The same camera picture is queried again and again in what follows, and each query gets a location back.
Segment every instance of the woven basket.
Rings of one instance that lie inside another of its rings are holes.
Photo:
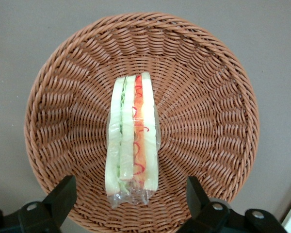
[[[160,116],[159,190],[149,205],[110,208],[106,122],[117,77],[149,71]],[[25,117],[32,169],[45,192],[68,174],[70,218],[93,232],[175,232],[190,217],[187,176],[231,201],[257,153],[256,98],[233,53],[206,30],[161,13],[105,17],[62,43],[41,68]]]

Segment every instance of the black plastic bracket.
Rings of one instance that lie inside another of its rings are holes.
[[[187,203],[192,217],[177,233],[287,233],[267,211],[250,209],[242,216],[224,201],[210,201],[197,177],[188,177]]]
[[[31,202],[7,216],[0,210],[0,233],[60,233],[76,200],[76,178],[66,176],[42,202]]]

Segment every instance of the black object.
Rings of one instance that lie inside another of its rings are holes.
[[[66,176],[42,202],[26,204],[8,216],[0,210],[0,233],[60,233],[76,200],[76,178]]]
[[[267,211],[250,209],[242,216],[210,201],[197,177],[188,177],[186,198],[192,217],[177,233],[287,233]]]

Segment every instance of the gray table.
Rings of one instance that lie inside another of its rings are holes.
[[[250,177],[232,202],[282,218],[291,202],[291,1],[0,1],[0,208],[11,213],[45,194],[26,155],[24,113],[44,62],[75,31],[108,15],[161,11],[222,40],[258,98],[261,135]],[[64,233],[86,230],[67,219]]]

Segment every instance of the basket rim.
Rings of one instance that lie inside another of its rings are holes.
[[[40,172],[40,167],[42,167],[41,164],[39,164],[39,161],[37,161],[34,158],[34,154],[38,153],[35,142],[30,140],[30,137],[33,133],[35,120],[34,120],[34,114],[39,111],[39,107],[37,105],[37,102],[35,101],[38,97],[41,96],[44,89],[44,84],[49,82],[49,79],[51,78],[51,73],[53,72],[53,68],[58,65],[60,59],[65,56],[67,50],[70,47],[78,46],[83,40],[87,39],[89,37],[89,32],[92,32],[95,30],[94,34],[91,34],[91,36],[94,36],[95,34],[98,34],[102,31],[107,31],[109,28],[111,28],[111,25],[107,22],[114,21],[115,25],[123,25],[127,26],[129,25],[129,21],[131,19],[137,19],[138,23],[145,22],[147,20],[151,20],[152,18],[162,20],[162,22],[157,25],[153,23],[153,25],[156,25],[156,27],[165,29],[168,26],[168,30],[175,31],[181,35],[184,35],[185,37],[188,37],[189,39],[193,40],[194,42],[203,45],[205,44],[205,40],[201,39],[198,33],[204,33],[205,38],[208,40],[207,48],[211,50],[213,53],[219,56],[220,59],[223,59],[224,61],[234,64],[234,70],[231,70],[232,73],[237,75],[241,78],[243,83],[239,83],[240,88],[242,90],[247,90],[247,86],[252,87],[250,80],[247,78],[247,73],[239,60],[236,58],[236,56],[230,51],[230,49],[220,40],[218,40],[215,36],[213,36],[210,32],[205,30],[204,28],[201,28],[195,24],[190,23],[189,21],[182,19],[180,17],[176,17],[174,15],[165,14],[161,12],[135,12],[135,13],[124,13],[114,16],[106,16],[101,19],[96,20],[95,22],[83,27],[82,29],[78,30],[74,34],[72,34],[70,37],[68,37],[64,42],[62,42],[57,49],[51,54],[51,56],[47,59],[47,61],[44,63],[44,65],[41,67],[41,69],[38,72],[38,75],[33,83],[33,86],[31,88],[28,101],[27,101],[27,107],[26,107],[26,114],[25,114],[25,121],[24,121],[24,135],[25,135],[25,143],[26,143],[26,151],[27,155],[32,167],[32,170],[40,184],[40,186],[43,188],[43,190],[48,193],[49,190],[47,189],[46,184],[50,185],[51,181],[46,181],[43,174]],[[259,134],[260,134],[260,128],[259,128],[259,110],[257,105],[257,99],[255,96],[255,93],[253,89],[249,91],[250,95],[246,98],[248,98],[248,101],[250,99],[251,102],[255,103],[255,105],[251,105],[250,109],[247,109],[250,122],[255,122],[255,124],[252,123],[252,125],[255,126],[256,132],[254,134],[256,144],[255,147],[255,153],[250,158],[251,159],[251,169],[243,175],[242,177],[242,183],[241,186],[238,188],[237,192],[235,193],[234,197],[237,196],[237,194],[242,189],[244,183],[249,177],[249,174],[252,170],[252,166],[254,164],[254,160],[257,154],[258,150],[258,144],[259,144]],[[75,221],[80,222],[80,220],[76,219],[73,216],[70,216]]]

